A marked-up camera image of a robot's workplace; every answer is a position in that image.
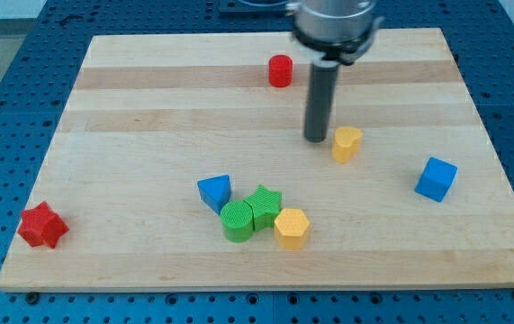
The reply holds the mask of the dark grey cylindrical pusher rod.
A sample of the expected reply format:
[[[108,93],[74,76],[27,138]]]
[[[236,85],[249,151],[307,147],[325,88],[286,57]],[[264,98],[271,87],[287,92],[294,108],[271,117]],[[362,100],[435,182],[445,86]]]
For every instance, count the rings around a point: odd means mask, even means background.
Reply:
[[[303,127],[309,142],[320,143],[327,137],[337,78],[338,65],[311,65]]]

